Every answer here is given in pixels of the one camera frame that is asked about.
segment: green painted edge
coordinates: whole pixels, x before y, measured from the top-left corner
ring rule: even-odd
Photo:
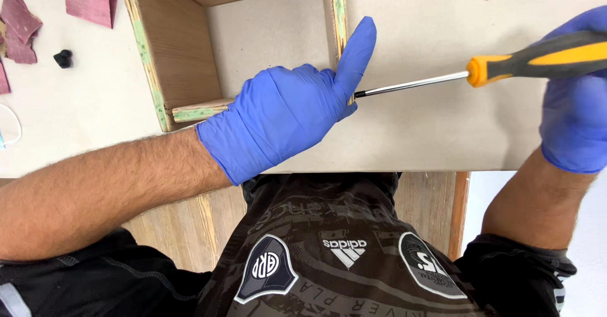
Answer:
[[[175,122],[203,120],[225,110],[227,109],[224,107],[201,107],[199,109],[178,110],[173,112],[173,119],[175,119]]]
[[[133,5],[137,5],[136,0],[131,1]],[[143,66],[148,66],[153,69],[154,64],[152,63],[152,57],[149,52],[149,44],[148,44],[148,36],[146,34],[146,30],[141,23],[141,20],[135,19],[131,17],[131,23],[133,26],[133,32],[135,33],[135,41],[137,42],[137,48],[139,50],[139,56],[141,57],[141,63]],[[170,121],[169,116],[164,109],[164,98],[160,89],[156,85],[155,81],[150,80],[148,78],[148,84],[150,87],[150,92],[152,93],[152,100],[154,102],[154,110],[156,111],[156,115],[158,117],[158,122],[160,123],[160,129],[163,132],[169,132],[169,124]]]
[[[338,26],[336,27],[338,37],[345,41],[348,39],[345,26],[345,0],[333,0],[333,14],[338,18]]]

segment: blue nitrile glove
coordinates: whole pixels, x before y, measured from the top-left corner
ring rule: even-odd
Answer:
[[[607,6],[582,13],[544,37],[607,31]],[[542,153],[559,169],[595,173],[607,165],[607,70],[551,79],[543,103]]]
[[[337,74],[304,64],[275,66],[242,86],[228,111],[196,125],[200,141],[238,185],[320,142],[350,116],[347,105],[375,48],[377,31],[365,17],[348,40]]]

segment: forearm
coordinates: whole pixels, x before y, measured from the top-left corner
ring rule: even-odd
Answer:
[[[0,259],[65,254],[148,209],[229,185],[193,128],[65,159],[0,188]]]
[[[567,248],[581,199],[595,178],[560,170],[537,149],[487,208],[482,233],[539,248]]]

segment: adidas logo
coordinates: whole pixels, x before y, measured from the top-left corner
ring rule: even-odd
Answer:
[[[365,252],[363,247],[367,246],[365,240],[323,240],[323,245],[331,249],[341,262],[349,269],[354,265],[354,261],[360,258],[360,255]]]

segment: white cable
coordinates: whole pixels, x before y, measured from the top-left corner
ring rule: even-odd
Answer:
[[[21,139],[21,123],[19,122],[19,118],[17,118],[17,114],[15,114],[15,112],[13,110],[11,110],[10,108],[8,108],[7,106],[3,105],[0,103],[0,106],[6,108],[7,110],[10,111],[10,113],[13,115],[13,117],[15,117],[15,121],[17,122],[17,126],[19,127],[19,135],[17,136],[17,139],[13,139],[10,141],[5,141],[2,144],[0,144],[0,146],[4,146],[4,145],[8,145],[8,144],[14,144],[15,142],[18,142],[19,139]]]

